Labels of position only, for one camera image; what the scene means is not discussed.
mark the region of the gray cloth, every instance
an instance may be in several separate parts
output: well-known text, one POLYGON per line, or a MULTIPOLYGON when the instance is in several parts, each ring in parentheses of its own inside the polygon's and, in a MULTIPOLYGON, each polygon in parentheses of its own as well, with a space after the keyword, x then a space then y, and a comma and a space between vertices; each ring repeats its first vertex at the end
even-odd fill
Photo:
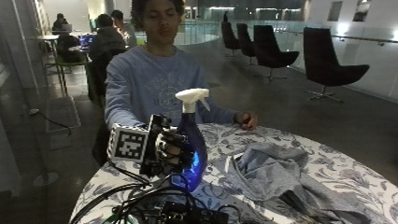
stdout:
POLYGON ((238 160, 230 158, 227 172, 226 161, 215 166, 252 201, 278 198, 319 223, 381 223, 353 193, 327 189, 300 172, 308 159, 304 150, 272 143, 251 143, 244 149, 238 160))

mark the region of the floral tablecloth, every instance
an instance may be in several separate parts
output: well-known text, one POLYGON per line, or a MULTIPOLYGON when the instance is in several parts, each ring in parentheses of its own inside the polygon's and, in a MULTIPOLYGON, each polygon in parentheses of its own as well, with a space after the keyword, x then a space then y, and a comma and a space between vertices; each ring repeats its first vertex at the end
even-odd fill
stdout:
MULTIPOLYGON (((368 167, 335 149, 314 141, 264 127, 243 131, 235 125, 200 124, 198 126, 206 146, 208 162, 200 185, 192 192, 210 209, 216 210, 223 204, 232 204, 240 209, 243 220, 258 223, 315 223, 279 200, 266 203, 250 201, 224 178, 214 162, 238 154, 252 142, 271 142, 282 147, 306 150, 310 160, 303 172, 329 189, 337 192, 353 192, 357 200, 376 214, 385 218, 384 223, 398 223, 398 188, 368 167)), ((117 161, 117 166, 138 173, 138 165, 128 161, 117 161)), ((86 183, 73 214, 103 192, 134 182, 107 164, 98 170, 86 183)), ((83 216, 79 223, 102 223, 111 215, 111 207, 127 200, 130 192, 115 193, 101 202, 83 216)), ((236 220, 236 213, 228 212, 230 220, 236 220)))

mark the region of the spray bottle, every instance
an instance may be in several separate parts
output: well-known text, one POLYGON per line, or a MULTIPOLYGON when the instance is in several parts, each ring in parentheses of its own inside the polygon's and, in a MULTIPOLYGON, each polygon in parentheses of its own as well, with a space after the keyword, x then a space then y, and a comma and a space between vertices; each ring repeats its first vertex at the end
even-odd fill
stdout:
MULTIPOLYGON (((196 100, 200 101, 207 110, 210 107, 203 100, 203 97, 208 97, 208 90, 206 89, 190 89, 179 91, 175 97, 182 100, 182 114, 180 121, 176 127, 175 133, 186 136, 186 141, 182 146, 182 151, 190 151, 194 153, 192 164, 187 169, 182 169, 180 175, 187 180, 187 190, 191 192, 199 185, 203 170, 207 166, 207 152, 203 138, 199 132, 198 125, 195 123, 196 112, 196 100)), ((184 182, 179 176, 171 177, 172 186, 184 188, 184 182)))

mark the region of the glass wall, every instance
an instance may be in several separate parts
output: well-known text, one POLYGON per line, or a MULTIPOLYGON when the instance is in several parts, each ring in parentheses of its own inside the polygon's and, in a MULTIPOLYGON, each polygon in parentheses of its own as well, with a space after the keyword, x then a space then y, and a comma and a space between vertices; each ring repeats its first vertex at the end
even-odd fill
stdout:
POLYGON ((198 17, 222 21, 227 11, 230 20, 303 21, 302 0, 200 0, 198 17))

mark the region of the person sitting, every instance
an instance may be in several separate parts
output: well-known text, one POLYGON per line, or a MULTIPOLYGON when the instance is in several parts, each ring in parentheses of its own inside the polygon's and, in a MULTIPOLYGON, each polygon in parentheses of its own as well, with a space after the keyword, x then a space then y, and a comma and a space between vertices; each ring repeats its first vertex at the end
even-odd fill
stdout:
POLYGON ((93 61, 107 50, 124 49, 123 38, 113 27, 111 18, 106 14, 101 14, 97 18, 97 23, 99 30, 87 46, 87 56, 93 61))
POLYGON ((113 10, 110 13, 110 17, 114 21, 114 26, 118 28, 118 31, 123 37, 127 48, 134 48, 136 46, 134 28, 130 24, 123 24, 123 13, 119 10, 113 10))
POLYGON ((65 30, 63 27, 62 27, 63 24, 67 24, 66 19, 63 17, 63 14, 58 13, 57 14, 57 20, 54 21, 54 23, 51 23, 51 34, 53 35, 59 35, 59 34, 63 33, 62 32, 65 30))
MULTIPOLYGON (((103 118, 131 127, 148 122, 151 114, 163 114, 178 126, 182 113, 175 93, 187 89, 208 89, 204 72, 192 56, 174 46, 183 0, 132 0, 135 27, 146 33, 146 43, 114 56, 106 67, 103 118)), ((215 105, 206 98, 207 111, 198 103, 196 123, 236 123, 244 130, 256 126, 256 115, 215 105)))

